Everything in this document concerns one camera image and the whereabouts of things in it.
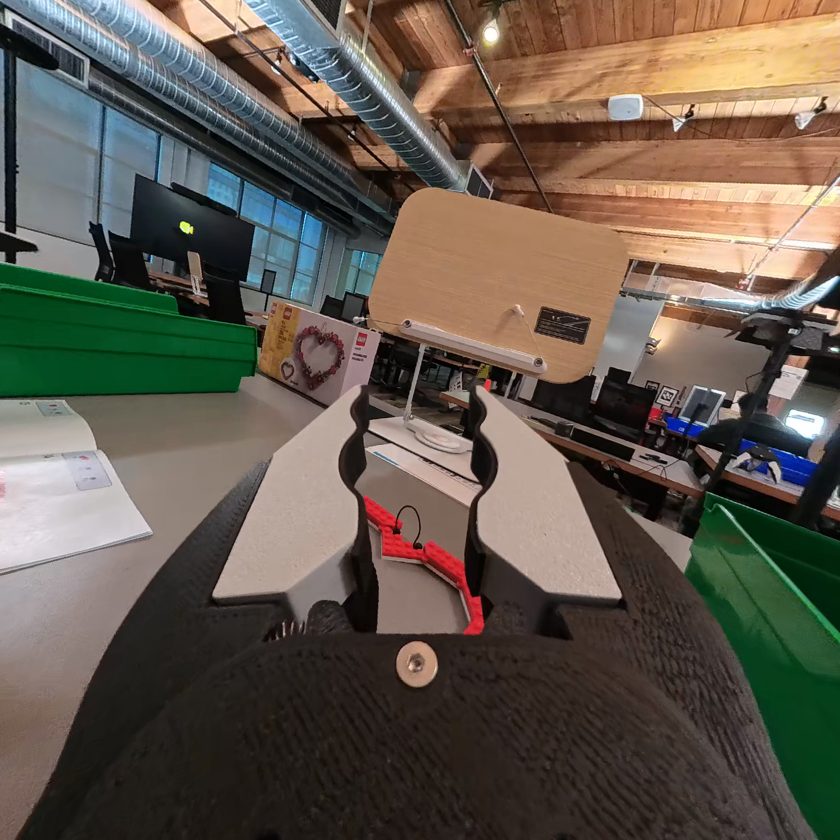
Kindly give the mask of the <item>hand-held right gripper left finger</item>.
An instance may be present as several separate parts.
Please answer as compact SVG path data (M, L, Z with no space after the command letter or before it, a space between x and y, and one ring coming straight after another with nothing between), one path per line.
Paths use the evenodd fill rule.
M272 456L213 589L220 605L274 603L293 621L343 604L377 629L379 585L364 498L369 390L349 389Z

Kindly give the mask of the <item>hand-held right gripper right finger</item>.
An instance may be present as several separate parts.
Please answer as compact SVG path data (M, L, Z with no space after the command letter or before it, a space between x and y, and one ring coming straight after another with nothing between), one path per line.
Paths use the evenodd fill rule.
M528 632L564 634L567 606L612 610L623 595L562 454L482 388L469 395L465 577L490 618L513 609Z

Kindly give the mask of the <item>red lego heart frame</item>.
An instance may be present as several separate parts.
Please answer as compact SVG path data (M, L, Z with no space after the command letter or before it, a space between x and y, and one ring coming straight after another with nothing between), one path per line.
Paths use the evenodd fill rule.
M465 612L466 636L479 636L485 629L484 608L480 597L472 595L466 579L465 563L433 541L423 541L422 520L412 505L404 505L396 514L363 496L367 522L379 534L381 557L393 562L423 566L457 593ZM402 514L412 512L416 521L416 535L408 539L404 532Z

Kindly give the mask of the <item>lego set box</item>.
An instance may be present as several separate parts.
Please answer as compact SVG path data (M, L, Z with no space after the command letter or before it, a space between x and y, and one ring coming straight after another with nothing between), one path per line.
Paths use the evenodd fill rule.
M382 334L289 302L275 301L257 363L258 372L330 406L367 385Z

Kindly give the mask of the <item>lego instruction booklet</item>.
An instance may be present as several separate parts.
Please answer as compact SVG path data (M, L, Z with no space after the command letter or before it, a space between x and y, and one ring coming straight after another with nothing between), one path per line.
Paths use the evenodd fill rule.
M66 401L1 401L1 574L152 533L87 421Z

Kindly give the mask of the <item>black keyboard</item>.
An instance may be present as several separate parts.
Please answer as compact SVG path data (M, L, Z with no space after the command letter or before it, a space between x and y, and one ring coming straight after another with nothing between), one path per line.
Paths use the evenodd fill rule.
M578 445L597 450L614 459L626 462L631 461L635 455L634 446L618 443L616 440L594 434L582 427L573 427L570 432L570 439Z

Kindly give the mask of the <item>wooden office desk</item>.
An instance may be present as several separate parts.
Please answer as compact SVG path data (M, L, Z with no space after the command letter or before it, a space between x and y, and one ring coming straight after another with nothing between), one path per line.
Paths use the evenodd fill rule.
M597 461L600 464L606 463L623 473L641 477L643 480L665 487L684 497L699 499L703 494L703 486L695 476L692 468L683 460L665 457L655 450L646 448L640 444L630 444L608 433L599 432L588 427L581 427L584 433L588 434L591 439L599 438L602 442L606 441L613 447L621 446L633 450L630 459L618 458L615 457L612 451L605 451L600 446L589 446L587 443L581 443L572 437L563 437L554 434L553 429L557 424L567 423L566 418L562 416L546 413L503 396L497 396L496 399L508 411L520 417L533 432L545 439L548 443L559 448L565 455L575 453L583 458Z

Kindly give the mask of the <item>black computer monitor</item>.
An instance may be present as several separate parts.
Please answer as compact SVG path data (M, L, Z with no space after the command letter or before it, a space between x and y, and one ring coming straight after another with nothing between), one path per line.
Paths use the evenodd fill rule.
M594 427L638 444L656 396L654 389L604 379L592 410Z
M594 387L595 376L592 374L563 384L538 381L530 405L573 423L583 424L592 410Z

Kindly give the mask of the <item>white framed tablet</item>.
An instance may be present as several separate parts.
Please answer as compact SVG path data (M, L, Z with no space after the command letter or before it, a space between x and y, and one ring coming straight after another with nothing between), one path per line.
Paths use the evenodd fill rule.
M718 417L726 393L716 388L693 385L679 409L681 421L708 427Z

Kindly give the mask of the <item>black white device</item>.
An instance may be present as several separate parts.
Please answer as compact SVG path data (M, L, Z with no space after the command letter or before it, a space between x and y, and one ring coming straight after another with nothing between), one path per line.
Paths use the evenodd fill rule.
M753 444L744 449L732 462L731 468L745 473L755 473L764 470L768 481L778 485L782 480L781 462L777 454L770 447Z

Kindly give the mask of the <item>green plastic bin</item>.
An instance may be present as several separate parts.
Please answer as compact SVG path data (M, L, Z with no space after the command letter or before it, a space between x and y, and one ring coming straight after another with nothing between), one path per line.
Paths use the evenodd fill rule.
M236 392L247 325L2 285L2 397Z
M839 544L706 494L686 577L738 657L817 838L839 838Z
M12 264L1 264L1 284L28 291L108 302L156 312L178 313L175 299L164 293L122 287Z

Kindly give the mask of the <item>black tripod stand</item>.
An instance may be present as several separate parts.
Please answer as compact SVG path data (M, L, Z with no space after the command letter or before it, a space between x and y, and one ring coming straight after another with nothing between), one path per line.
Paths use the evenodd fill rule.
M816 279L836 279L834 287L819 301L819 306L837 313L838 337L838 309L839 309L839 247L826 258L821 268L817 271ZM812 446L812 451L818 455L822 453L815 471L806 484L803 492L796 502L790 516L789 522L795 526L816 530L823 510L826 507L831 495L838 487L839 482L839 403L835 403L833 415L828 420L827 431L817 439Z
M791 348L796 348L795 341L802 332L802 325L800 318L795 318L793 321L789 319L783 319L781 321L763 320L748 324L743 330L748 333L748 339L750 340L757 333L759 340L764 341L771 349L771 355L760 373L760 379L755 391L745 392L752 394L753 397L751 403L745 409L735 433L731 436L724 451L718 451L719 453L725 453L731 448L732 456L739 455L740 442L744 439L742 434L753 414L755 403L764 398L769 403L771 384L765 384L764 380L768 379L769 382L774 382L781 375L783 363L787 359ZM716 475L716 471L709 469L708 465L698 456L694 456L692 465L698 477L707 479L707 490L715 496L728 499L741 506L761 511L766 515L782 520L787 520L794 508L788 501L767 496L757 490L741 486L722 477L717 481L712 481L712 478Z

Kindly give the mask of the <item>large black screen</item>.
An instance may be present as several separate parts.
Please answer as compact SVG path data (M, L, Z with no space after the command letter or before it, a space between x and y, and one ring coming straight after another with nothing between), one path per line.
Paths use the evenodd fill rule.
M136 174L129 237L148 255L185 265L201 258L216 277L246 282L256 228L244 219L196 201Z

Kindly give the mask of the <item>black pole stand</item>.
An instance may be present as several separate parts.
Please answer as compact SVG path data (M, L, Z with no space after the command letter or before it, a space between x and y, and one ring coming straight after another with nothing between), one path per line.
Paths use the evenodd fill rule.
M17 232L17 64L22 60L47 71L60 67L58 59L47 49L1 25L3 51L3 223L1 250L5 262L15 265L20 253L36 253L37 244L18 236Z

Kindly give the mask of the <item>silver ventilation duct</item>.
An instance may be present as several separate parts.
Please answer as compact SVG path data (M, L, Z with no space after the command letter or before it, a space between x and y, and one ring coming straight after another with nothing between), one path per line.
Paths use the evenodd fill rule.
M490 198L487 178L458 161L404 90L367 52L344 1L248 1L300 60L427 186Z
M118 77L370 226L397 204L148 2L4 2Z

